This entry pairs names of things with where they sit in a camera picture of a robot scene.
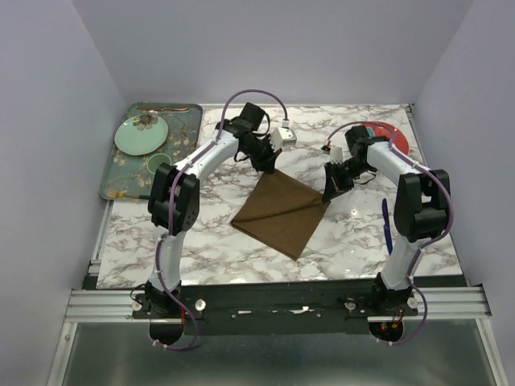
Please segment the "brown fabric napkin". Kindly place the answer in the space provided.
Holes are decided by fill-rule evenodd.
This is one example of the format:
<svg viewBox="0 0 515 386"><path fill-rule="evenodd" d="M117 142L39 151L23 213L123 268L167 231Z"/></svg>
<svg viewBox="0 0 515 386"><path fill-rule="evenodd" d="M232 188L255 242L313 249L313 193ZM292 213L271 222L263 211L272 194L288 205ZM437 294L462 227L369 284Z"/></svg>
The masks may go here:
<svg viewBox="0 0 515 386"><path fill-rule="evenodd" d="M328 206L318 191L276 170L261 176L231 225L296 261Z"/></svg>

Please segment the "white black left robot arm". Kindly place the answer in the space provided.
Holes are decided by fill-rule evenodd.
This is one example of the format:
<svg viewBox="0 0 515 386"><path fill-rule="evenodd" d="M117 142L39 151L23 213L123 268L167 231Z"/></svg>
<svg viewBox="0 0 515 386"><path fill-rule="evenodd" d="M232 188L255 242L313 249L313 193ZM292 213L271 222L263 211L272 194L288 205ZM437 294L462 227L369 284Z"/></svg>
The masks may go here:
<svg viewBox="0 0 515 386"><path fill-rule="evenodd" d="M145 284L146 300L162 318L171 317L181 305L173 291L180 284L180 259L187 231L200 214L200 188L218 167L238 153L258 171L274 171L280 149L270 143L270 134L259 133L269 114L247 103L240 114L223 119L212 136L190 156L173 166L159 166L154 176L148 212L159 232L154 272Z"/></svg>

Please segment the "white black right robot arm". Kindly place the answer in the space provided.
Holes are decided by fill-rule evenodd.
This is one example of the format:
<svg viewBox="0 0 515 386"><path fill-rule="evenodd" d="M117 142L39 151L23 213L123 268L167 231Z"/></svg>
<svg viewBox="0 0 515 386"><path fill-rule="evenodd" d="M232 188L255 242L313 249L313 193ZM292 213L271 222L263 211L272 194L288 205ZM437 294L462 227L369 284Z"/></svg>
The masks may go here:
<svg viewBox="0 0 515 386"><path fill-rule="evenodd" d="M377 275L366 310L387 315L406 306L415 288L414 273L422 251L444 238L454 221L450 178L445 170L430 170L401 152L394 143L396 131L381 122L344 125L350 158L340 147L326 142L323 201L352 190L366 172L380 172L397 188L393 213L383 215L385 226L394 226L398 237L385 237L389 259Z"/></svg>

